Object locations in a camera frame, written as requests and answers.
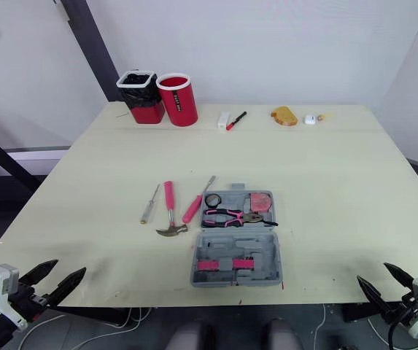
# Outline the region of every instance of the black garbage bag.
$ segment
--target black garbage bag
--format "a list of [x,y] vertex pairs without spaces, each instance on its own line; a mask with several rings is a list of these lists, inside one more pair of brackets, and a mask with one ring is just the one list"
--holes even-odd
[[[144,84],[147,79],[149,79],[149,74],[129,74],[122,84]],[[157,74],[153,74],[146,87],[118,88],[129,109],[134,107],[152,107],[161,101],[162,98],[158,92],[156,81]]]

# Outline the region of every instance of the cable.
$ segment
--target cable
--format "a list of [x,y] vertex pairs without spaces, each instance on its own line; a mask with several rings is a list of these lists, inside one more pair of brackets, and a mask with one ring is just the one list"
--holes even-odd
[[[389,343],[379,334],[379,332],[377,332],[377,329],[374,327],[374,325],[371,322],[371,319],[368,319],[368,323],[371,326],[372,330],[374,331],[374,333],[376,333],[377,337],[383,342],[385,343],[385,345],[389,346]],[[393,347],[394,350],[418,350],[418,346],[416,348],[407,348],[407,349],[401,349],[401,348],[397,348],[397,347]]]
[[126,318],[126,320],[124,321],[124,323],[122,325],[117,326],[117,325],[111,324],[111,323],[104,323],[104,324],[106,324],[107,326],[116,328],[117,330],[120,330],[121,328],[124,328],[128,324],[129,319],[131,318],[131,312],[132,312],[132,310],[133,310],[133,308],[129,308],[128,317]]
[[59,315],[59,316],[53,317],[52,319],[48,319],[48,320],[46,320],[46,321],[40,322],[39,324],[37,324],[37,325],[35,325],[34,327],[32,327],[32,329],[31,329],[31,330],[29,330],[29,331],[27,332],[27,334],[26,334],[26,335],[24,335],[24,338],[22,338],[22,340],[20,341],[19,346],[18,346],[18,350],[22,350],[22,346],[23,346],[23,345],[24,345],[24,343],[26,342],[26,339],[27,339],[27,338],[29,337],[29,335],[30,335],[33,331],[35,331],[38,327],[42,326],[42,325],[43,325],[43,324],[45,324],[45,323],[48,323],[48,322],[51,322],[51,321],[55,321],[56,319],[60,319],[61,317],[65,317],[65,315]]
[[390,325],[389,335],[388,335],[390,350],[395,350],[393,347],[393,333],[395,332],[395,328],[400,324],[400,322],[403,321],[405,317],[407,317],[412,312],[413,312],[413,309],[411,308],[407,308],[406,310],[403,310],[402,312],[400,312],[397,319]]
[[132,316],[131,316],[131,319],[133,320],[133,321],[135,321],[135,322],[139,322],[139,320],[142,322],[142,321],[144,321],[149,315],[150,315],[150,312],[152,311],[152,308],[149,308],[149,310],[147,310],[147,313],[144,315],[144,317],[142,317],[141,319],[135,319],[135,318],[133,318]]
[[322,322],[319,323],[319,325],[316,327],[316,331],[314,332],[314,350],[316,350],[316,340],[317,340],[317,331],[319,328],[321,328],[325,323],[325,304],[322,304],[322,307],[324,308],[324,317],[322,318]]
[[87,339],[86,341],[81,342],[81,344],[76,345],[71,350],[78,350],[78,349],[82,348],[82,346],[84,346],[85,344],[87,344],[88,342],[94,341],[95,339],[99,339],[99,338],[103,338],[103,337],[108,337],[108,336],[111,336],[111,335],[117,335],[117,334],[123,334],[123,333],[127,333],[127,332],[132,332],[133,330],[136,330],[139,327],[139,325],[141,324],[141,320],[142,320],[142,309],[139,308],[139,320],[137,321],[137,324],[136,324],[135,327],[132,327],[129,330],[122,330],[120,332],[114,332],[114,333],[108,333],[108,334],[98,335],[96,337],[93,337],[93,338]]

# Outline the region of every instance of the pliers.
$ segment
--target pliers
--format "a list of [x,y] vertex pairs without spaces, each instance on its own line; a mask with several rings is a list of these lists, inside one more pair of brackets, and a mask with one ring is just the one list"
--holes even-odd
[[278,226],[276,222],[265,221],[264,216],[257,213],[244,213],[242,210],[230,210],[230,209],[207,209],[204,211],[204,215],[228,215],[235,217],[235,219],[225,222],[215,222],[212,220],[202,221],[202,227],[204,228],[239,228],[244,223],[263,222],[264,224],[271,226]]

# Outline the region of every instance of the pink screwdriver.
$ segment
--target pink screwdriver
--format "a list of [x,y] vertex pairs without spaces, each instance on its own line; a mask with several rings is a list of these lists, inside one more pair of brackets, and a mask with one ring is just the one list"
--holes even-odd
[[[209,186],[212,184],[214,180],[215,180],[215,175],[210,178],[209,182],[207,182],[207,186],[204,188],[202,193],[207,191],[207,189],[209,188]],[[191,203],[189,208],[187,209],[186,214],[182,217],[182,221],[185,224],[188,224],[191,222],[191,220],[194,217],[194,214],[197,213],[197,211],[199,210],[201,203],[202,203],[202,195],[198,195],[196,199]]]

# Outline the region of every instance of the hammer head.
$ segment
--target hammer head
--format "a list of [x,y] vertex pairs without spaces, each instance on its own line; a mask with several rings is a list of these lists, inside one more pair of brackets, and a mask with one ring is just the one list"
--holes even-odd
[[186,224],[181,226],[170,225],[168,230],[157,230],[157,233],[165,237],[178,236],[180,232],[187,232]]

